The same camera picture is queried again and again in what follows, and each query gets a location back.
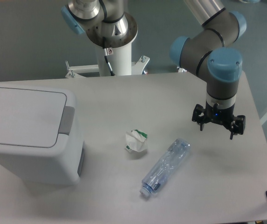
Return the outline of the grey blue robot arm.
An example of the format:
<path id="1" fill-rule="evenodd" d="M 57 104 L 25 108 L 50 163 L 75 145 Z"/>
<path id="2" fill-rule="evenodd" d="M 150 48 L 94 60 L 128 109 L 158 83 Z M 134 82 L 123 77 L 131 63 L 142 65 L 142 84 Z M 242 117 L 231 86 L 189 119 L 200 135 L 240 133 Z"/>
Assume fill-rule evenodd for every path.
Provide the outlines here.
<path id="1" fill-rule="evenodd" d="M 220 0 L 188 0 L 186 5 L 203 30 L 194 38 L 178 37 L 169 56 L 178 67 L 206 82 L 205 106 L 195 106 L 192 121 L 200 127 L 218 124 L 232 136 L 242 135 L 246 118 L 233 114 L 242 56 L 230 45 L 244 34 L 246 20 L 238 12 L 227 11 Z M 86 34 L 95 44 L 101 76 L 133 74 L 131 44 L 138 27 L 125 11 L 124 1 L 70 0 L 61 14 L 76 34 Z"/>

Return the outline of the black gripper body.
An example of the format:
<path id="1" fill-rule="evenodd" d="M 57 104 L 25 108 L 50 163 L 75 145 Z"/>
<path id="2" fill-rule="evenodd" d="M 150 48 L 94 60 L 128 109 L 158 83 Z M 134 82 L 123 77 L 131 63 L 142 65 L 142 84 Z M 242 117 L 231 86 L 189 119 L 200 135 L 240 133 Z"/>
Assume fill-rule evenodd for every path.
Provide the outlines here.
<path id="1" fill-rule="evenodd" d="M 214 124 L 224 126 L 225 128 L 229 128 L 231 126 L 231 122 L 233 121 L 234 106 L 235 105 L 226 109 L 219 109 L 218 107 L 210 106 L 206 103 L 204 122 L 212 122 Z"/>

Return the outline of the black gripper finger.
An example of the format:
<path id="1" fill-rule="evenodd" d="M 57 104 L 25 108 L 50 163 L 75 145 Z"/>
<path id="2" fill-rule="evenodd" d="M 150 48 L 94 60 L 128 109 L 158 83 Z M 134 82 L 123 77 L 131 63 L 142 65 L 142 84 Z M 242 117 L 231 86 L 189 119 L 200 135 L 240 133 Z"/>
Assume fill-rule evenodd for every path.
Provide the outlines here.
<path id="1" fill-rule="evenodd" d="M 206 122 L 205 108 L 203 106 L 199 104 L 195 105 L 192 114 L 192 121 L 196 122 L 199 125 L 200 130 L 203 131 Z"/>
<path id="2" fill-rule="evenodd" d="M 243 135 L 246 126 L 246 117 L 245 115 L 238 115 L 233 117 L 233 120 L 230 125 L 230 139 L 232 140 L 235 135 Z"/>

